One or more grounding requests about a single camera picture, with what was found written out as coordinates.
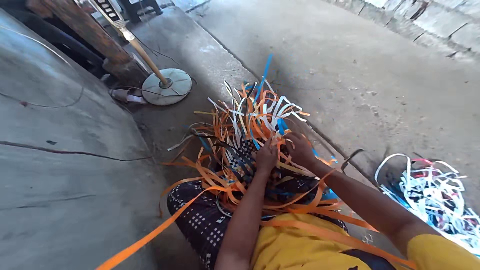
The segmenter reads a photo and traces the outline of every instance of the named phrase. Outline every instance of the tangled plastic strips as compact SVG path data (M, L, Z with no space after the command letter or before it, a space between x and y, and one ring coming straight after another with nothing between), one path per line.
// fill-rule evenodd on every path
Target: tangled plastic strips
M375 181L380 169L395 156L407 158L407 169L402 173L399 183L405 200L384 185L380 185L383 193L429 224L445 238L480 257L480 218L472 209L465 207L462 197L462 191L465 189L459 180L466 176L460 176L457 170L443 161L413 160L422 161L427 166L412 170L412 160L408 156L393 154L380 164L375 172ZM438 164L444 165L450 171L443 172L435 168Z

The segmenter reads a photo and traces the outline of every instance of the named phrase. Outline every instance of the hand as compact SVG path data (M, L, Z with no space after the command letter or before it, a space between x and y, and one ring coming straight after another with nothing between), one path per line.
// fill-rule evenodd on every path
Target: hand
M283 135L286 141L288 153L292 156L292 161L300 166L310 169L317 163L318 159L313 154L312 147L308 144L307 139L302 134L290 132Z
M278 150L276 145L271 146L272 138L269 138L262 149L258 150L255 161L257 162L257 173L270 173L278 161Z

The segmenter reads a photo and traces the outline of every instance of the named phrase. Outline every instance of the dark printed pants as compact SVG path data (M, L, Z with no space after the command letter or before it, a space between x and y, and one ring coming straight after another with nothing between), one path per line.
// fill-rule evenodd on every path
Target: dark printed pants
M187 182L176 186L167 198L167 207L170 214L173 215L202 191L202 181ZM178 228L208 270L215 266L216 256L230 221L229 216L232 215L230 211L224 208L222 210L225 214L217 207L216 196L210 192L205 192L175 220ZM347 230L343 221L320 214L314 215L340 226L345 231Z

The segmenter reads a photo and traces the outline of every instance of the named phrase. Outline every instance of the cinder block wall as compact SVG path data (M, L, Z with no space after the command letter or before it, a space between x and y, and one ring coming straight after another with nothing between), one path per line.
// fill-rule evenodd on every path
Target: cinder block wall
M480 0L326 0L445 57L480 62Z

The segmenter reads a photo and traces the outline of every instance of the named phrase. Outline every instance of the wooden pillar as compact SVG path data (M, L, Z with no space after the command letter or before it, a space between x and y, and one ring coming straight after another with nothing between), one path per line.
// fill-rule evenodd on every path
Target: wooden pillar
M107 59L103 68L121 85L142 87L148 73L73 0L37 0Z

